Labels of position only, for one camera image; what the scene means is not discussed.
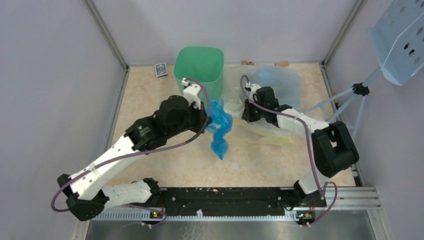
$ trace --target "light blue shelf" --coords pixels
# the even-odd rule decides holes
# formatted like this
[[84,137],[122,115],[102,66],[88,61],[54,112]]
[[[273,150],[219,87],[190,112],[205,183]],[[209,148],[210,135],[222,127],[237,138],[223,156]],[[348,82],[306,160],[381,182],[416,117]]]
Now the light blue shelf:
[[424,0],[394,0],[366,32],[390,82],[402,86],[424,66]]

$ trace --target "metal floor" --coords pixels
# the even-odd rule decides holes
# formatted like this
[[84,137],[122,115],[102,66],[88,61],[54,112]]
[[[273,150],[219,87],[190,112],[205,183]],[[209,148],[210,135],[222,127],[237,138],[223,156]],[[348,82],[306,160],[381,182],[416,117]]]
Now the metal floor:
[[[105,240],[128,221],[91,221],[86,240]],[[375,240],[366,210],[333,210],[311,227],[287,221],[168,221],[153,229],[139,224],[108,240]]]

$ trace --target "green bucket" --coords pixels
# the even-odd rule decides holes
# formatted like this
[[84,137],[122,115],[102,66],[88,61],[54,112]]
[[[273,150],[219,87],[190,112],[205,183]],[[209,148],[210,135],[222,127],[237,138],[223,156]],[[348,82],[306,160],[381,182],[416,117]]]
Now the green bucket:
[[219,100],[223,92],[224,53],[210,46],[186,46],[179,51],[173,74],[181,95],[183,78],[199,80],[207,90],[211,100]]

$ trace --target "tripod stand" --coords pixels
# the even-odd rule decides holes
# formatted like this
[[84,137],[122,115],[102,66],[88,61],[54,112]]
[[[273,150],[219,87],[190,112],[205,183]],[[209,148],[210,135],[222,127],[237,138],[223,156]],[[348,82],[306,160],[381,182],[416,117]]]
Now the tripod stand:
[[341,92],[333,97],[330,97],[329,99],[322,101],[320,103],[318,103],[315,106],[312,106],[308,109],[306,109],[305,111],[303,111],[303,113],[307,113],[309,111],[312,111],[316,108],[321,108],[321,110],[323,112],[323,105],[327,104],[331,101],[334,101],[337,98],[340,98],[344,95],[350,94],[343,102],[341,102],[338,106],[337,111],[328,119],[326,119],[327,122],[331,123],[334,120],[336,120],[336,118],[359,96],[362,96],[362,99],[360,101],[360,107],[359,107],[359,112],[358,115],[356,117],[356,121],[355,121],[355,126],[353,127],[353,134],[352,134],[352,138],[355,139],[357,132],[358,132],[358,127],[359,127],[359,123],[362,117],[362,112],[364,110],[364,106],[365,106],[365,100],[367,99],[367,95],[370,94],[370,90],[368,89],[368,85],[370,85],[375,79],[376,77],[381,73],[381,69],[380,66],[377,67],[377,69],[364,81],[361,83],[356,83],[354,84],[351,88],[347,89],[344,92]]

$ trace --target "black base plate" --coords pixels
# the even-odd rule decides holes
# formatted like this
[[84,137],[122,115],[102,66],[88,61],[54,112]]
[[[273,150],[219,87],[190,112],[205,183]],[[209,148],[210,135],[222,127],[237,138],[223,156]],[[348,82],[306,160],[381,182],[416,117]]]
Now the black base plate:
[[[165,207],[168,216],[282,216],[285,208],[307,207],[296,203],[293,189],[281,187],[168,187],[162,188],[160,201],[134,203],[141,207]],[[315,207],[326,207],[319,196]]]

